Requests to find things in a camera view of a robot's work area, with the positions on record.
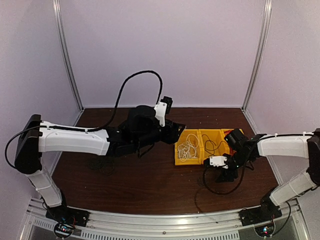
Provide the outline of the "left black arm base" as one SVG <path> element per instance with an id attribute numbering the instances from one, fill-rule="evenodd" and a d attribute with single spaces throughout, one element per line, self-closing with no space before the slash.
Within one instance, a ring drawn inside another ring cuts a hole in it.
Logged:
<path id="1" fill-rule="evenodd" d="M 45 217 L 58 223 L 86 227 L 89 215 L 90 213 L 86 210 L 59 206 L 49 208 L 46 211 Z"/>

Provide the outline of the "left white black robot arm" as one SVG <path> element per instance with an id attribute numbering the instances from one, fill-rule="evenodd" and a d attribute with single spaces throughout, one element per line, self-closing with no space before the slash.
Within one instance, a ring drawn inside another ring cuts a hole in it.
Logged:
<path id="1" fill-rule="evenodd" d="M 61 222 L 72 218 L 66 198 L 41 163 L 46 152 L 87 153 L 118 158 L 152 148 L 155 143 L 175 144 L 186 126 L 166 119 L 167 103 L 155 107 L 139 105 L 129 110 L 127 119 L 118 127 L 98 128 L 54 125 L 43 121 L 39 114 L 30 117 L 18 138 L 14 168 L 26 175 L 41 195 L 49 214 Z"/>

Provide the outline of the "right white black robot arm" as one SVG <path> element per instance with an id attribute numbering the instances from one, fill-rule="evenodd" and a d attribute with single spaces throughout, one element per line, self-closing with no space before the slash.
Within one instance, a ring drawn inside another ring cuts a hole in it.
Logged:
<path id="1" fill-rule="evenodd" d="M 222 170 L 222 180 L 234 179 L 238 168 L 254 161 L 259 157 L 287 156 L 308 160 L 308 168 L 294 176 L 288 182 L 279 185 L 267 193 L 256 210 L 259 220 L 268 220 L 278 207 L 285 202 L 303 195 L 320 185 L 320 132 L 301 134 L 257 134 L 252 138 L 246 137 L 236 128 L 224 137 L 234 154 L 209 157 L 212 167 Z"/>

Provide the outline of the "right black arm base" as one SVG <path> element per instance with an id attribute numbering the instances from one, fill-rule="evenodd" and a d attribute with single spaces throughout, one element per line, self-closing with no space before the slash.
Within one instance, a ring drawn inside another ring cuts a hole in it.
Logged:
<path id="1" fill-rule="evenodd" d="M 243 227 L 271 222 L 283 215 L 279 207 L 266 204 L 254 208 L 244 208 L 238 214 Z"/>

